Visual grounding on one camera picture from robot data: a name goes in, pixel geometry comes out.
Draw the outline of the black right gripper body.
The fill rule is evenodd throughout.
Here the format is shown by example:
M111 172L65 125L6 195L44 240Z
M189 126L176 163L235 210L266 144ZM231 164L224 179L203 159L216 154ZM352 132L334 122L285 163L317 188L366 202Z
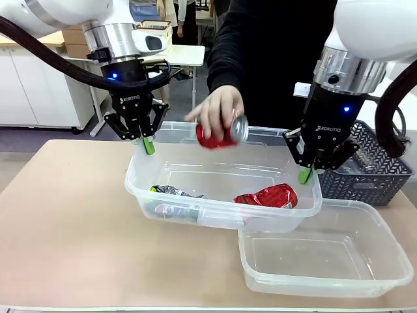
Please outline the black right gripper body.
M301 124L301 137L315 160L351 137L351 128L364 104L364 94L337 93L312 83Z

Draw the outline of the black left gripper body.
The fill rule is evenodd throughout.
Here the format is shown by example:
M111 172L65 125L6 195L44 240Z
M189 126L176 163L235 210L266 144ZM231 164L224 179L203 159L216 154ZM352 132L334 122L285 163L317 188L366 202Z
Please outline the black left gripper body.
M103 77L111 82L138 83L149 78L141 60L110 63L101 67ZM152 93L147 89L110 91L113 112L129 121L135 121L141 131L141 116L152 104Z

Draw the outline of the person right forearm black sleeve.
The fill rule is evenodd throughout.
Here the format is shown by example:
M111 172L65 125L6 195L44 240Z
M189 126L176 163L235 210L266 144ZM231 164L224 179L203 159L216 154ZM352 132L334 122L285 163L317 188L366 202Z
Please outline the person right forearm black sleeve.
M246 53L239 41L218 37L208 57L207 86L210 93L226 85L240 89L245 62Z

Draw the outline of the dark grey woven plastic basket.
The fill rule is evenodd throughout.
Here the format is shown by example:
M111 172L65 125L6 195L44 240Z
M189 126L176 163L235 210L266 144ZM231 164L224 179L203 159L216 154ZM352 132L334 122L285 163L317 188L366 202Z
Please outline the dark grey woven plastic basket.
M351 128L351 137L365 153L376 157L384 155L387 164L394 173L388 174L344 174L326 170L319 175L324 198L362 201L372 206L385 206L414 174L402 158L390 158L379 146L376 134L363 121L356 121Z

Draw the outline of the person right hand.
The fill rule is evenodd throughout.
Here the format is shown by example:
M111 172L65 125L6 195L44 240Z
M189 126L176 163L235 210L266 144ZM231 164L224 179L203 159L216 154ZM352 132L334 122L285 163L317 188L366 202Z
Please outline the person right hand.
M214 136L222 141L226 129L233 120L244 114L244 104L240 91L232 85L223 85L196 106L186 117L185 121L197 122L203 127L206 138Z

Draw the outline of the clear plastic bottle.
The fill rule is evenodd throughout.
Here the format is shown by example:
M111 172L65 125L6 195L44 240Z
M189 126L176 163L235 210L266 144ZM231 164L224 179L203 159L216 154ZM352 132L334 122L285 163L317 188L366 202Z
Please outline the clear plastic bottle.
M376 157L372 157L370 154L360 150L355 152L336 172L344 174L388 174L395 171L390 169L387 164L384 164L384 155L379 154Z

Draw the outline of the crushed black soda can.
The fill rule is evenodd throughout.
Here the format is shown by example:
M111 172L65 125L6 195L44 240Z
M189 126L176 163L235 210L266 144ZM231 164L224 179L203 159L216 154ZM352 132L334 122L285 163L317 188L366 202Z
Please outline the crushed black soda can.
M170 194L170 195L175 195L175 196L186 196L186 197L191 197L191 198L204 198L204 195L198 195L198 196L193 196L190 195L189 193L175 188L173 186L170 185L153 185L150 187L149 189L151 192L157 192L157 193L162 193L162 194Z

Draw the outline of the crushed red soda can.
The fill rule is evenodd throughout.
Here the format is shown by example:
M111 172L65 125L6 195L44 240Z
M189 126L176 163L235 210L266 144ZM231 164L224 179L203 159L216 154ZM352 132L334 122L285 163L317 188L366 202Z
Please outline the crushed red soda can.
M290 185L282 183L266 187L254 194L239 195L234 199L234 202L247 205L294 209L298 204L298 197Z

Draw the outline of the clear plastic bin with cans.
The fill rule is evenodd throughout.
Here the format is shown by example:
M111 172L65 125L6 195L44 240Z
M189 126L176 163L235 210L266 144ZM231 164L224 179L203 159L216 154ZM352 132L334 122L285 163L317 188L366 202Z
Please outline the clear plastic bin with cans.
M195 124L165 122L148 155L139 143L129 163L125 187L147 218L180 224L244 231L293 231L305 218L316 215L323 202L319 179L312 174L305 185L298 182L294 162L278 128L250 127L248 139L237 146L206 149L196 137ZM235 203L242 194L286 183L296 192L294 209L258 207ZM170 185L191 198L151 192L153 185ZM159 218L152 212L168 204L199 211L197 222Z

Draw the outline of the cardboard box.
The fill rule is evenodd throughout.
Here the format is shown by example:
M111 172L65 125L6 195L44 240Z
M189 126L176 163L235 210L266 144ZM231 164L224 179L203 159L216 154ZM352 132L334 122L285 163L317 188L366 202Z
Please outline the cardboard box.
M65 44L67 55L71 58L86 59L90 54L89 48L86 45Z
M82 29L65 29L62 30L65 44L86 46L87 42Z

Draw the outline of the dark can with red label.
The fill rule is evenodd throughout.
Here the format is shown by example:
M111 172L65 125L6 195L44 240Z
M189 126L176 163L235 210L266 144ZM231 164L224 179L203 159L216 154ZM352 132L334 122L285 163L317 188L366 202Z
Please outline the dark can with red label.
M157 205L152 212L159 218L179 218L190 222L197 222L199 217L198 210L168 204Z

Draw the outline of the light wooden crate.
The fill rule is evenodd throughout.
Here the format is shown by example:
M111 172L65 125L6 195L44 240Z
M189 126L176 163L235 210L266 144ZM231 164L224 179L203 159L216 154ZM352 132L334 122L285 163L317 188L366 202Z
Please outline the light wooden crate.
M157 55L167 55L170 48L172 47L172 24L167 21L156 21L156 20L144 20L137 24L137 29L147 34L160 36L165 39L167 48L157 53Z

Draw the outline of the person torso black sweater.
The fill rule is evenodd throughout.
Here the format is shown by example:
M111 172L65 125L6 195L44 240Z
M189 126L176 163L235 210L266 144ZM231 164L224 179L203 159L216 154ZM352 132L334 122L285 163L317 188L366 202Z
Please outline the person torso black sweater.
M337 0L232 0L216 35L246 53L240 94L251 126L293 130L305 99L295 83L311 83L334 22Z

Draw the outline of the white cabinet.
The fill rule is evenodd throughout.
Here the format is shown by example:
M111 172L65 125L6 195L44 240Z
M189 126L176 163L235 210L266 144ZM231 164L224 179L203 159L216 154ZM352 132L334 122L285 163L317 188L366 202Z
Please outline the white cabinet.
M83 130L106 95L0 34L0 126Z

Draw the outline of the background person light top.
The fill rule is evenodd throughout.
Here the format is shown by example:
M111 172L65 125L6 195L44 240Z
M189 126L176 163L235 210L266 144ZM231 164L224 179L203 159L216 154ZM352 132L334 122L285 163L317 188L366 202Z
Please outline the background person light top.
M177 36L183 38L185 25L195 25L195 0L173 0L173 4L177 16Z

